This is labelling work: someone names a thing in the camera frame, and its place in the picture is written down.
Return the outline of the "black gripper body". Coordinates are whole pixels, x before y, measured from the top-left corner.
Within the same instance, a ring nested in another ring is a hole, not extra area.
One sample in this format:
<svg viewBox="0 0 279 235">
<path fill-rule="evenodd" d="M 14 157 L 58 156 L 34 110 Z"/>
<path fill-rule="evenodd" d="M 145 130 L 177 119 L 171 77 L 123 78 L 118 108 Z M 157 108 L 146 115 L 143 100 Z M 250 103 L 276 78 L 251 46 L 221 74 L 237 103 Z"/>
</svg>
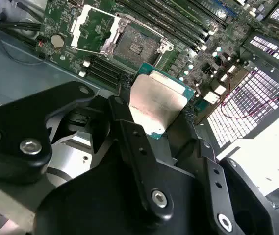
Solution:
<svg viewBox="0 0 279 235">
<path fill-rule="evenodd" d="M 202 191 L 193 175 L 158 164 L 174 215 L 156 226 L 144 215 L 134 179 L 113 159 L 54 189 L 35 216 L 36 235 L 209 235 Z"/>
</svg>

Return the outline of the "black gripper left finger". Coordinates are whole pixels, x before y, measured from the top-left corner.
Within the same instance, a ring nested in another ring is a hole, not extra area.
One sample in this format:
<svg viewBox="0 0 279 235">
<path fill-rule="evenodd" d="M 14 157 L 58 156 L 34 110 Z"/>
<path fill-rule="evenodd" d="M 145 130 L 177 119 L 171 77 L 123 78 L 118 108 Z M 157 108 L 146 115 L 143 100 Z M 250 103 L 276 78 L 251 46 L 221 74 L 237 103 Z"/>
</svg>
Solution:
<svg viewBox="0 0 279 235">
<path fill-rule="evenodd" d="M 141 125 L 118 96 L 104 98 L 76 81 L 0 106 L 0 179 L 15 184 L 42 177 L 52 145 L 84 131 L 101 163 L 120 159 L 129 169 L 151 223 L 166 223 L 174 203 Z"/>
</svg>

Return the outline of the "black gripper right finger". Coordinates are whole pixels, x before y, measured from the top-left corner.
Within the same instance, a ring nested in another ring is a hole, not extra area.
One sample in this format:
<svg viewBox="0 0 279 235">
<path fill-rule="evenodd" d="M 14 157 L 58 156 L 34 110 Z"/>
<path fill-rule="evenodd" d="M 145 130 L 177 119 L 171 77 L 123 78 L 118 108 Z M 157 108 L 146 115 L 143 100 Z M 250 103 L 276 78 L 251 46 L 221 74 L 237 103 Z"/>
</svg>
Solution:
<svg viewBox="0 0 279 235">
<path fill-rule="evenodd" d="M 279 214 L 243 168 L 230 157 L 216 160 L 185 111 L 167 129 L 177 167 L 197 179 L 207 220 L 219 235 L 279 235 Z"/>
</svg>

